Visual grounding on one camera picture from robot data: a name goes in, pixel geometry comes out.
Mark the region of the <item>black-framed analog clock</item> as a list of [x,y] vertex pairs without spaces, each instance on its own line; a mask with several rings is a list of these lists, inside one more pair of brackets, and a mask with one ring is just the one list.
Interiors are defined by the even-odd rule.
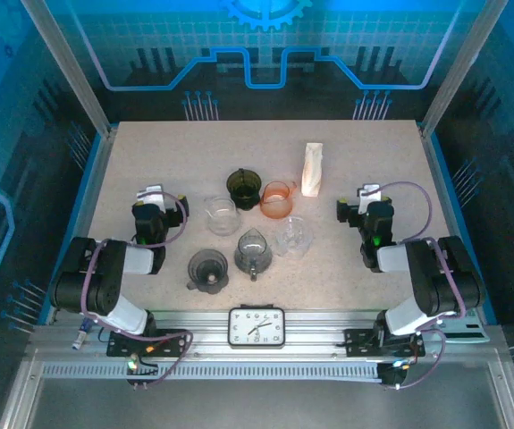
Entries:
[[283,309],[268,306],[241,306],[228,314],[228,344],[235,349],[279,349],[286,342]]

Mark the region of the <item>grey plastic coffee dripper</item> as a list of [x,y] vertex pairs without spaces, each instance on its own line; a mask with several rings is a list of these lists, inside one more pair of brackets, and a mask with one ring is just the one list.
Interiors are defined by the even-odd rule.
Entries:
[[188,290],[215,295],[228,285],[228,261],[215,249],[201,249],[189,261]]

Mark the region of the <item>aluminium table side rail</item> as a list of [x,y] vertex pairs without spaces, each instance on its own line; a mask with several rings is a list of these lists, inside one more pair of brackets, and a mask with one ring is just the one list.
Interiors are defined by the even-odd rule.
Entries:
[[479,276],[482,277],[476,252],[469,237],[468,228],[456,196],[439,140],[434,133],[432,133],[430,137],[425,137],[423,131],[420,131],[420,134],[448,231],[451,235],[457,235],[461,238]]
[[92,148],[80,183],[59,261],[52,276],[40,321],[50,324],[56,310],[88,314],[91,260],[97,258],[99,242],[88,236],[115,135],[101,138]]

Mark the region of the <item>clear glass coffee server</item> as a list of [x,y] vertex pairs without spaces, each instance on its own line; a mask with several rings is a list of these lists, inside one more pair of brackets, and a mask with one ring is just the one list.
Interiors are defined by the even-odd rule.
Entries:
[[274,231],[274,248],[280,257],[300,260],[313,242],[314,234],[310,225],[301,217],[287,216]]

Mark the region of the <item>white and blue marker pen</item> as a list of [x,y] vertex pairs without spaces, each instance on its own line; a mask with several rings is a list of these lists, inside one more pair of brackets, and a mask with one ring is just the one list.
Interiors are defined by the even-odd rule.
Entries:
[[80,348],[82,347],[84,341],[88,337],[88,333],[90,332],[90,330],[94,326],[94,324],[95,323],[94,323],[94,321],[91,318],[85,317],[82,320],[82,322],[80,324],[80,328],[79,328],[78,333],[77,333],[77,337],[76,337],[76,339],[72,343],[72,348],[74,350],[80,350]]

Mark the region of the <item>grey metal front panel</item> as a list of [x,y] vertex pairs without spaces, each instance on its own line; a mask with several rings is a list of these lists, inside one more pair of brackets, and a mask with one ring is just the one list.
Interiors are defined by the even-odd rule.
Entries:
[[442,364],[402,391],[336,381],[16,381],[0,429],[514,429],[509,365]]

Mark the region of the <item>orange glass coffee server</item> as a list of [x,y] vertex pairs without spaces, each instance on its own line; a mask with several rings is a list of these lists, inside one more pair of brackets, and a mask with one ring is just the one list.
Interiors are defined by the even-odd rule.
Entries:
[[294,181],[271,181],[260,198],[262,214],[271,219],[283,219],[293,208],[293,193],[297,188]]

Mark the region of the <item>aluminium frame post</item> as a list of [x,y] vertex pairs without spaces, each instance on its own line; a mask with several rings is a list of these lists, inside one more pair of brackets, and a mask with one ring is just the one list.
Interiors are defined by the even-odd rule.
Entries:
[[97,134],[108,138],[110,122],[45,0],[20,0]]
[[451,65],[433,102],[430,104],[421,125],[421,137],[430,139],[436,126],[442,119],[461,83],[483,48],[485,41],[493,31],[509,0],[485,0],[467,37]]

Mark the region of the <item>aluminium mounting rail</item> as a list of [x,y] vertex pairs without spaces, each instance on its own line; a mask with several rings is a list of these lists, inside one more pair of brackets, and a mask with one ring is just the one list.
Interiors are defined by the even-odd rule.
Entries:
[[[228,312],[158,311],[161,328],[184,328],[194,335],[187,362],[340,362],[347,359],[343,331],[370,328],[375,311],[287,310],[286,342],[280,349],[233,349],[227,342]],[[106,345],[91,336],[81,350],[72,349],[72,338],[81,318],[59,312],[57,321],[36,329],[29,353],[47,361],[90,361],[105,358]]]

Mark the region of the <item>clear glass cup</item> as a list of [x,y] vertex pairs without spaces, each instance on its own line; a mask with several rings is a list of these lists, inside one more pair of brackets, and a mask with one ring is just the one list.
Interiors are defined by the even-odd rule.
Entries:
[[240,214],[230,198],[207,198],[205,211],[207,228],[217,236],[231,236],[240,228]]

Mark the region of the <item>grey glass coffee server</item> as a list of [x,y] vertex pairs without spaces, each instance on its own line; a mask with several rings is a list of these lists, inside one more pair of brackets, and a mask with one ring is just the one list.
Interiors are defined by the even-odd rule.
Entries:
[[273,261],[273,253],[264,235],[256,228],[245,232],[234,251],[234,263],[252,282],[266,271]]

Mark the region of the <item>dark green coffee dripper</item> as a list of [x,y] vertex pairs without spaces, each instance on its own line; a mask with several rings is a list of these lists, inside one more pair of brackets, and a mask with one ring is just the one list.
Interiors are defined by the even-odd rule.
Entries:
[[232,201],[243,211],[249,211],[259,203],[261,186],[260,176],[244,168],[233,172],[226,181],[226,188]]

